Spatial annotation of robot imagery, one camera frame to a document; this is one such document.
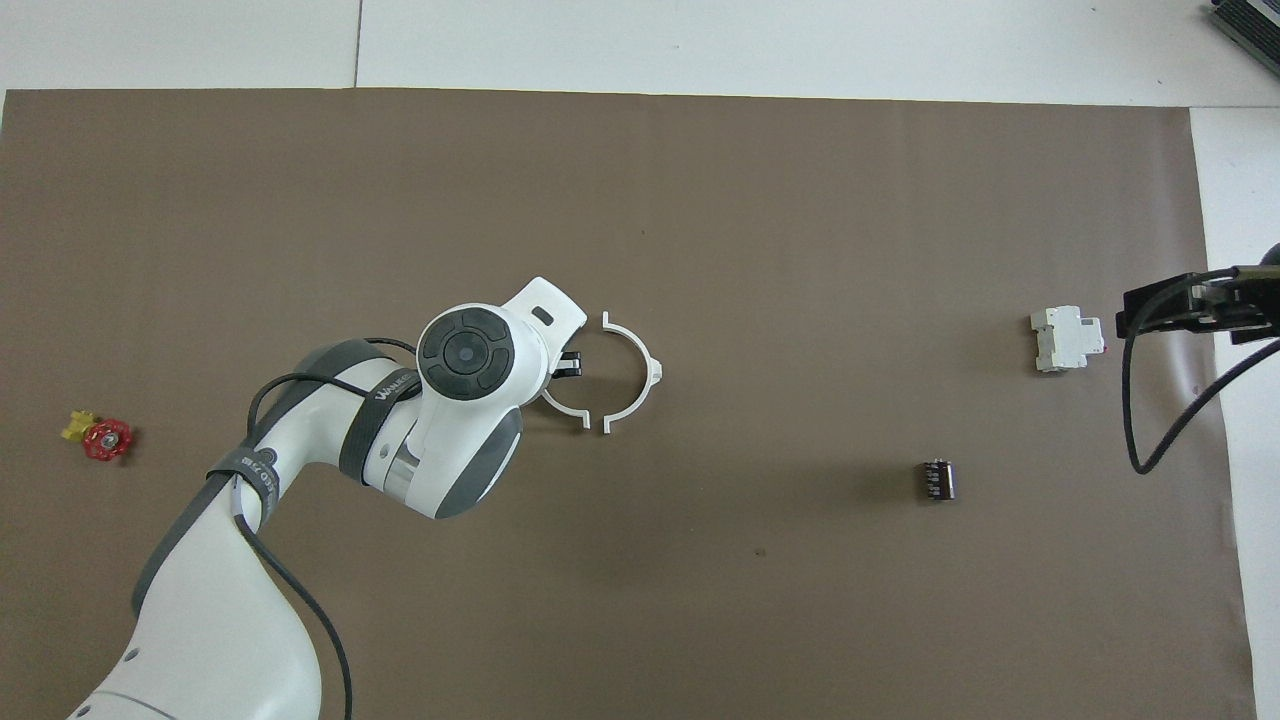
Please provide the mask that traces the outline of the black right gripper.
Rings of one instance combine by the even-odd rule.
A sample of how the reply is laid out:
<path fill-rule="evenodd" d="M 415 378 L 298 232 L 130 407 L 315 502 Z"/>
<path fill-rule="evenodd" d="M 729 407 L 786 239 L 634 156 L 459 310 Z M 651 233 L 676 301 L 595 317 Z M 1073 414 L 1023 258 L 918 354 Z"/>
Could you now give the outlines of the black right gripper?
<path fill-rule="evenodd" d="M 1233 345 L 1280 340 L 1280 266 L 1230 266 L 1225 277 L 1198 283 L 1174 275 L 1123 293 L 1117 337 L 1155 332 L 1226 332 Z"/>

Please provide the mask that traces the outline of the white half pipe clamp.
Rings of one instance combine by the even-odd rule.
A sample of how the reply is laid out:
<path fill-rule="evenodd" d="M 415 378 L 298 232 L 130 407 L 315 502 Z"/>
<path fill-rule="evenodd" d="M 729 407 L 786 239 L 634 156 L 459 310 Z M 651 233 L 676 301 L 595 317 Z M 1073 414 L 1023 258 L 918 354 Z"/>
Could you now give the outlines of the white half pipe clamp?
<path fill-rule="evenodd" d="M 580 361 L 559 361 L 559 360 L 557 360 L 554 368 L 558 364 L 579 364 L 582 368 L 582 357 L 581 357 Z M 590 411 L 586 410 L 586 409 L 571 407 L 568 405 L 562 404 L 561 401 L 558 401 L 553 396 L 553 393 L 550 392 L 549 384 L 547 384 L 541 389 L 540 398 L 543 398 L 547 404 L 549 404 L 549 406 L 552 409 L 554 409 L 557 413 L 563 414 L 566 416 L 575 418 L 576 420 L 579 420 L 580 425 L 581 425 L 581 428 L 584 430 L 590 430 L 591 429 L 591 414 L 590 414 Z"/>
<path fill-rule="evenodd" d="M 602 434 L 611 436 L 618 423 L 631 418 L 648 401 L 653 388 L 663 379 L 664 368 L 662 361 L 652 354 L 645 341 L 626 325 L 614 322 L 607 310 L 602 313 L 602 329 L 630 342 L 644 361 L 643 386 L 637 396 L 626 407 L 602 418 Z"/>

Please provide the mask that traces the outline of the white circuit breaker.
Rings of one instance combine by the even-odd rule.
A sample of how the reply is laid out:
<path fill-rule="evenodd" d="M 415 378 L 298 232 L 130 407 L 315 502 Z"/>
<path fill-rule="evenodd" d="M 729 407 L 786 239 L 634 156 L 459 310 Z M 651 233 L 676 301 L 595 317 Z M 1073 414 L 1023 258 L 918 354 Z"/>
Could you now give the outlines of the white circuit breaker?
<path fill-rule="evenodd" d="M 1088 359 L 1106 352 L 1101 320 L 1084 316 L 1075 305 L 1044 307 L 1029 315 L 1036 334 L 1036 370 L 1059 373 L 1088 366 Z"/>

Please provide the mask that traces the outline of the brown paper mat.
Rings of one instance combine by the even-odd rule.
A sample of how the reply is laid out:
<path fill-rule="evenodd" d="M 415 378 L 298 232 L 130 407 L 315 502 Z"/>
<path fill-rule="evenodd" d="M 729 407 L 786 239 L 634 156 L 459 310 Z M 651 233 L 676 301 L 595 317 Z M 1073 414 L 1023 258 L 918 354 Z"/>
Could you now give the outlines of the brown paper mat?
<path fill-rule="evenodd" d="M 433 521 L 325 466 L 264 539 L 358 720 L 1251 720 L 1222 420 L 1138 477 L 1120 347 L 1208 265 L 1187 110 L 436 91 L 9 94 L 0 124 L 0 720 L 124 653 L 146 557 L 266 380 L 543 275 L 563 404 Z M 134 428 L 110 462 L 74 410 Z M 955 466 L 957 500 L 920 465 Z"/>

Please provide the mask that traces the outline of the dark ribbed device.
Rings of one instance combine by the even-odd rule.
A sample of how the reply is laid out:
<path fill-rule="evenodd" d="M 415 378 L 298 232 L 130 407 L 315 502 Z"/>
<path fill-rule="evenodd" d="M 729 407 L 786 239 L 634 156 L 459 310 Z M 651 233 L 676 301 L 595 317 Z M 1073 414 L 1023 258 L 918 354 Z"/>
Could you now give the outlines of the dark ribbed device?
<path fill-rule="evenodd" d="M 1280 56 L 1280 0 L 1210 0 L 1210 22 L 1238 44 Z"/>

